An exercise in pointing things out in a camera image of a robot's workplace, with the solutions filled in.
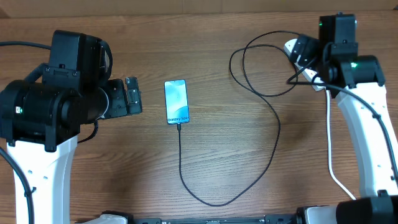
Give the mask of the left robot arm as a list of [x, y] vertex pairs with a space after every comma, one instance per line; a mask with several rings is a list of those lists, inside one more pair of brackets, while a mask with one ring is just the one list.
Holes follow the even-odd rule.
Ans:
[[49, 52], [48, 62], [1, 92], [1, 155], [14, 171], [18, 223], [69, 223], [81, 126], [142, 112], [137, 79], [111, 79], [106, 41], [56, 30]]

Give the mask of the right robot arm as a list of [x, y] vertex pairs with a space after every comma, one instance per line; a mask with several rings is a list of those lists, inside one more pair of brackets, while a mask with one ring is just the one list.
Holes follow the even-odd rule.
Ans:
[[358, 54], [357, 20], [319, 18], [319, 36], [300, 35], [290, 61], [316, 71], [311, 86], [330, 91], [348, 125], [358, 163], [360, 197], [332, 206], [303, 207], [298, 223], [397, 223], [397, 138], [377, 57]]

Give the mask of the blue Galaxy smartphone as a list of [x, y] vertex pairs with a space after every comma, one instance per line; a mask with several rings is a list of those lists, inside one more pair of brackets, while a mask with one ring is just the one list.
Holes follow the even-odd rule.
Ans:
[[164, 83], [164, 91], [167, 123], [188, 123], [190, 121], [190, 113], [186, 81], [166, 81]]

